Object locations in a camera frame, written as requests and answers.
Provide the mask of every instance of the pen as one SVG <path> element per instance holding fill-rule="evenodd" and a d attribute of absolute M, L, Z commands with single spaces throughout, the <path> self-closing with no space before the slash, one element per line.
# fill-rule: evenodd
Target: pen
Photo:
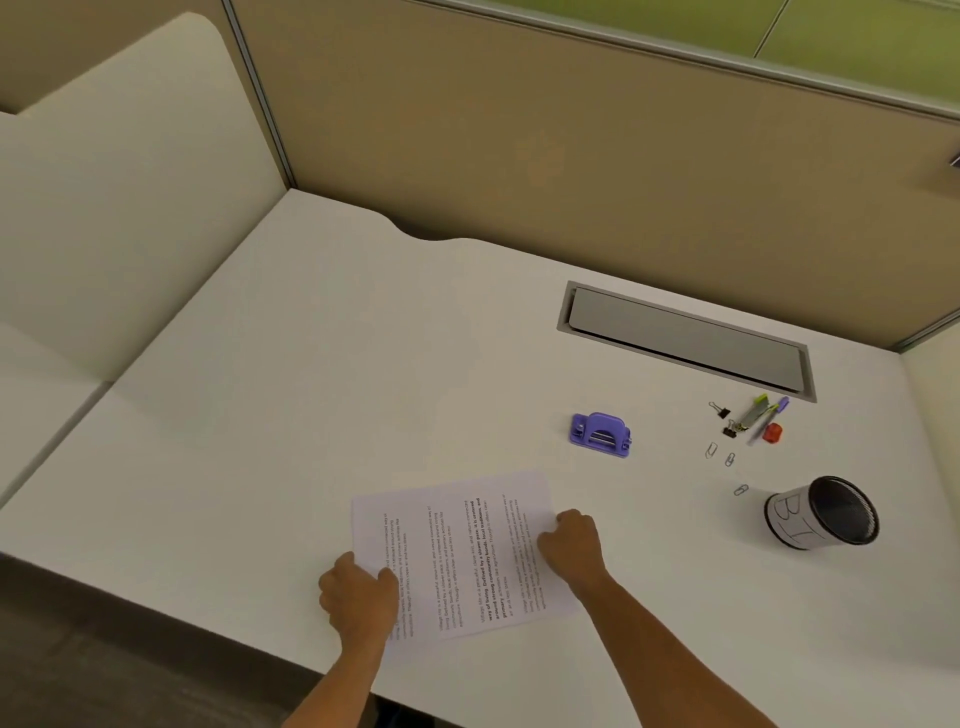
<path fill-rule="evenodd" d="M 748 446 L 752 445 L 753 443 L 755 443 L 757 440 L 760 439 L 763 433 L 766 432 L 767 427 L 770 426 L 770 423 L 777 418 L 777 415 L 779 415 L 780 412 L 786 409 L 786 405 L 789 403 L 790 403 L 789 397 L 780 398 L 780 401 L 777 402 L 777 406 L 770 411 L 769 415 L 767 415 L 767 419 L 764 420 L 762 423 L 760 423 L 760 427 L 757 429 L 757 431 L 753 435 L 751 435 L 750 439 L 747 441 Z"/>

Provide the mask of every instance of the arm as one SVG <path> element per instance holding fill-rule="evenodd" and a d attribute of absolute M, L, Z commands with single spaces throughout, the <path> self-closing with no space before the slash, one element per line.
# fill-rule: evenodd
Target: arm
<path fill-rule="evenodd" d="M 776 728 L 613 580 L 593 518 L 557 521 L 540 552 L 583 602 L 643 728 Z"/>
<path fill-rule="evenodd" d="M 399 603 L 394 573 L 373 578 L 347 552 L 320 577 L 320 606 L 340 633 L 340 658 L 283 728 L 356 728 L 367 704 Z"/>

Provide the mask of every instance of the purple hole punch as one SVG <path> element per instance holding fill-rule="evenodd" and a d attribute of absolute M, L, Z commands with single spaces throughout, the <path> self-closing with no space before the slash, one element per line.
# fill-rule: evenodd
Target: purple hole punch
<path fill-rule="evenodd" d="M 574 415 L 570 425 L 570 442 L 584 448 L 598 449 L 617 457 L 630 454 L 630 428 L 619 417 L 594 412 Z"/>

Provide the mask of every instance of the left hand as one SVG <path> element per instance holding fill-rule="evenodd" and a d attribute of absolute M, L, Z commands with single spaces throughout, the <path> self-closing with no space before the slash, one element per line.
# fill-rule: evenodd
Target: left hand
<path fill-rule="evenodd" d="M 340 633 L 344 652 L 382 649 L 396 624 L 399 584 L 389 569 L 374 578 L 353 563 L 348 551 L 320 577 L 320 606 Z"/>

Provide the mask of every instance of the green exterior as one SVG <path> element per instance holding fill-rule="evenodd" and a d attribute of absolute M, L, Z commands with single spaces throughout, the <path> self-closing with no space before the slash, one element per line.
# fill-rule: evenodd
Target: green exterior
<path fill-rule="evenodd" d="M 910 0 L 791 0 L 760 58 L 960 103 L 960 11 Z"/>
<path fill-rule="evenodd" d="M 782 0 L 499 1 L 747 57 L 756 51 L 782 4 Z"/>

